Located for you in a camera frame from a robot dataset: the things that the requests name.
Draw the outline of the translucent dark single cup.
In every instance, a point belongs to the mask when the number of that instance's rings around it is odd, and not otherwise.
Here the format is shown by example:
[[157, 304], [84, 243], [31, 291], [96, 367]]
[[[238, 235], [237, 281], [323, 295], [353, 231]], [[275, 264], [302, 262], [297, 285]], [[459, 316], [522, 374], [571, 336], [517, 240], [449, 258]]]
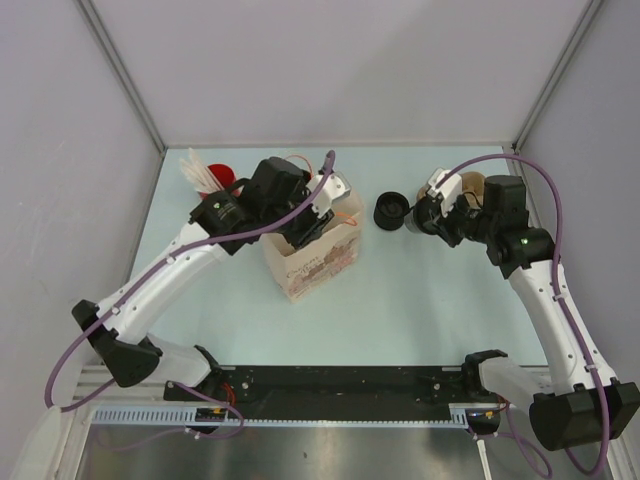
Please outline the translucent dark single cup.
[[405, 227], [412, 233], [436, 235], [429, 209], [414, 205], [404, 218]]

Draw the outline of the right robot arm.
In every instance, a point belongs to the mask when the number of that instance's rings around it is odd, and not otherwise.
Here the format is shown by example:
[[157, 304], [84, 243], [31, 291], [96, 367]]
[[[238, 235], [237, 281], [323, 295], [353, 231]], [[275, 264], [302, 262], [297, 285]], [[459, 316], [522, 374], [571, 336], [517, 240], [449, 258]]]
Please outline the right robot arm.
[[554, 241], [529, 224], [526, 187], [517, 176], [484, 178], [479, 200], [468, 200], [459, 174], [439, 168], [406, 218], [416, 233], [450, 247], [481, 243], [491, 263], [524, 305], [548, 362], [544, 382], [500, 350], [466, 356], [461, 388], [473, 401], [496, 394], [527, 413], [538, 442], [549, 451], [617, 439], [639, 409], [639, 389], [622, 383], [598, 353], [554, 265]]

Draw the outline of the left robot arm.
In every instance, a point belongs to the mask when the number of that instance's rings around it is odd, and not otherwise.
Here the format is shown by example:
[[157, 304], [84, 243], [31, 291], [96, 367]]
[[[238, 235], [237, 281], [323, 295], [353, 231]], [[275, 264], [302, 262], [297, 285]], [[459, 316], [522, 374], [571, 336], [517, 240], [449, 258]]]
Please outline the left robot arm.
[[214, 397], [220, 374], [201, 347], [185, 348], [151, 337], [168, 306], [208, 267], [270, 233], [299, 250], [319, 239], [343, 194], [328, 151], [312, 175], [280, 157], [262, 160], [253, 175], [207, 195], [177, 237], [120, 292], [99, 303], [80, 301], [72, 314], [122, 388], [156, 377], [185, 384], [197, 398]]

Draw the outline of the black ribbed cup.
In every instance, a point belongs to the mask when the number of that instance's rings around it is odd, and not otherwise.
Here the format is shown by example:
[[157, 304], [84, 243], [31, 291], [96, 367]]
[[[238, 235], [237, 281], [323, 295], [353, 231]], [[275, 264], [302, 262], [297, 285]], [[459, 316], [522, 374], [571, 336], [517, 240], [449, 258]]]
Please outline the black ribbed cup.
[[410, 210], [408, 199], [401, 193], [387, 191], [376, 200], [373, 220], [375, 225], [385, 231], [396, 231], [404, 224], [404, 218]]

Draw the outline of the translucent bag with orange handles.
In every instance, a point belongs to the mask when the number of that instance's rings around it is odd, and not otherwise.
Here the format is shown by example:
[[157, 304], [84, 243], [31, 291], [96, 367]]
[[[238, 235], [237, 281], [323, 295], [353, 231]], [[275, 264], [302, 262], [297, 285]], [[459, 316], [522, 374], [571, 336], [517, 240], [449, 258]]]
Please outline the translucent bag with orange handles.
[[334, 217], [319, 239], [299, 250], [281, 234], [261, 239], [271, 274], [292, 303], [354, 264], [359, 254], [365, 213], [362, 199], [340, 172], [333, 173], [325, 186], [337, 200], [331, 206]]

